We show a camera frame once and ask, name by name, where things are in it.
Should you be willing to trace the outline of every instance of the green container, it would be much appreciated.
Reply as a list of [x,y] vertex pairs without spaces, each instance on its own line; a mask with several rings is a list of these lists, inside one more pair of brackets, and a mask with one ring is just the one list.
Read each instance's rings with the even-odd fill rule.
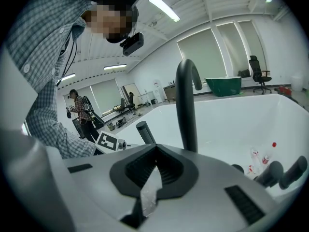
[[209,88],[216,96],[238,95],[241,90],[241,77],[205,78]]

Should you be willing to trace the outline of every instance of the chair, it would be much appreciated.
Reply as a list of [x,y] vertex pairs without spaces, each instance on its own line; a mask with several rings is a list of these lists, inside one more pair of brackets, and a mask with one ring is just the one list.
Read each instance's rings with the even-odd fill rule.
[[262,76],[262,71],[260,68],[259,60],[257,60],[256,56],[250,56],[249,64],[253,70],[253,80],[257,83],[261,84],[260,87],[257,87],[253,90],[253,93],[255,93],[256,90],[262,90],[262,94],[264,94],[264,90],[269,90],[271,93],[271,90],[267,87],[265,87],[265,82],[269,82],[271,80],[270,76],[267,76],[267,73],[270,71],[265,71],[266,76]]
[[129,112],[131,111],[135,111],[136,109],[135,109],[135,104],[133,103],[133,104],[131,104],[130,102],[126,102],[126,108],[128,108],[129,109]]
[[119,107],[118,109],[114,109],[114,110],[115,110],[116,112],[120,112],[120,114],[122,114],[122,111],[124,111],[125,108],[126,108],[125,99],[124,99],[124,98],[121,98],[120,101],[121,101],[120,107]]

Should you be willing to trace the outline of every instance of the plaid shirt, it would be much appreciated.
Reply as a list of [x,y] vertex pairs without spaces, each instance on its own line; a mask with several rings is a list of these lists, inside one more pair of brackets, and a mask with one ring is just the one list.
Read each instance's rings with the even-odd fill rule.
[[57,123],[55,86],[68,57],[60,52],[69,34],[73,41],[82,34],[86,24],[80,16],[90,7],[88,0],[30,0],[5,41],[15,65],[38,93],[26,119],[29,131],[58,148],[64,159],[90,156],[96,148]]
[[82,122],[82,119],[91,121],[90,115],[83,109],[83,98],[81,96],[77,96],[74,103],[75,107],[72,108],[72,112],[78,114],[79,121]]

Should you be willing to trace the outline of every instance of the plastic bottle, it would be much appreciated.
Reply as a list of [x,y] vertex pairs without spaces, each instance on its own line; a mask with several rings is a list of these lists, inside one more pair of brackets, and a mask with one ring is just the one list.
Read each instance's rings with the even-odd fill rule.
[[277,146],[276,142],[272,143],[272,148],[266,151],[266,154],[264,155],[263,159],[262,159],[262,163],[264,165],[267,165],[269,160],[272,158],[273,153],[274,153],[274,149]]
[[250,148],[250,155],[253,161],[253,172],[254,174],[260,174],[262,172],[262,165],[260,160],[259,152],[254,148]]

